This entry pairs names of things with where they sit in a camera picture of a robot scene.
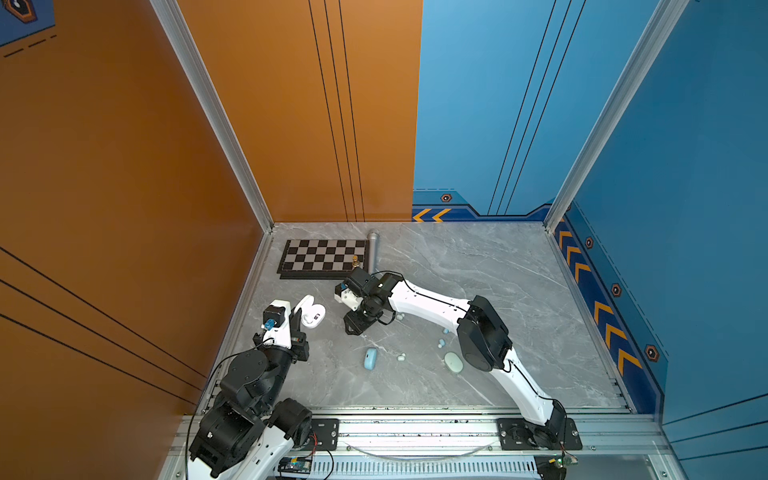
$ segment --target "blue wall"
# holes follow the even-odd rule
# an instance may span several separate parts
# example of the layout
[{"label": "blue wall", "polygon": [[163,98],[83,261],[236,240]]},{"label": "blue wall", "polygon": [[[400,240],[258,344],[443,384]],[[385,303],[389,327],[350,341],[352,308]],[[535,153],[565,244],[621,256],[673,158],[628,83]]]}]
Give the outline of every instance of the blue wall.
[{"label": "blue wall", "polygon": [[691,2],[575,201],[667,357],[691,480],[765,475],[767,25],[765,2]]},{"label": "blue wall", "polygon": [[425,0],[414,188],[483,215],[551,201],[656,4]]}]

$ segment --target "gray tube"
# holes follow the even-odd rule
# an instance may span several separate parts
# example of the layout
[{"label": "gray tube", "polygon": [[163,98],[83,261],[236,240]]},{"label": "gray tube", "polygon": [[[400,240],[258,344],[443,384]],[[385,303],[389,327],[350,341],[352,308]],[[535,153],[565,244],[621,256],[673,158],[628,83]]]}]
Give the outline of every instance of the gray tube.
[{"label": "gray tube", "polygon": [[376,257],[379,255],[379,232],[368,232],[368,255],[366,256],[366,270],[369,274],[376,272]]}]

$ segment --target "chessboard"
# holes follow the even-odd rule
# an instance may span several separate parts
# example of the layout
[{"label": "chessboard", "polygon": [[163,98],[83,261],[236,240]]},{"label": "chessboard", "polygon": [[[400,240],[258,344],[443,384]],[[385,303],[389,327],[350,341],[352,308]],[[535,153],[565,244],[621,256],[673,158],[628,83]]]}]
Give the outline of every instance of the chessboard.
[{"label": "chessboard", "polygon": [[281,279],[345,279],[353,257],[364,268],[367,240],[288,240],[277,267]]}]

